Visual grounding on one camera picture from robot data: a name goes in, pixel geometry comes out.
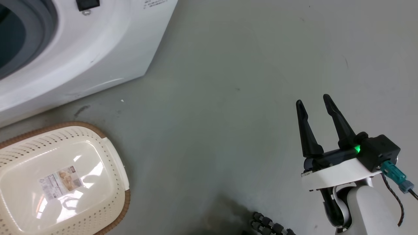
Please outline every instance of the screw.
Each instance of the screw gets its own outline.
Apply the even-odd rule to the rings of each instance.
[[[91,13],[92,13],[92,11],[90,11],[90,10],[84,10],[84,11],[82,11],[81,12],[83,15],[85,15],[85,16],[88,16],[88,15],[90,15]]]

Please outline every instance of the white washing machine panel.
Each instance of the white washing machine panel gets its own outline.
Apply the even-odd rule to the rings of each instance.
[[[53,3],[50,44],[0,80],[0,127],[143,76],[177,0],[101,0],[87,16],[75,0]]]

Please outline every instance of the washing machine door opening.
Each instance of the washing machine door opening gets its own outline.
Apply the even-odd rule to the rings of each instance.
[[[0,0],[0,80],[48,46],[57,20],[51,0]]]

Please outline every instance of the green indicator light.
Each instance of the green indicator light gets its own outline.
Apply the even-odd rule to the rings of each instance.
[[[360,152],[360,145],[355,146],[354,149],[356,150],[357,153],[359,153]]]

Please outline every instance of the washing machine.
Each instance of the washing machine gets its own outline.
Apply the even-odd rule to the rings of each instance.
[[[177,0],[0,0],[0,127],[141,77]]]

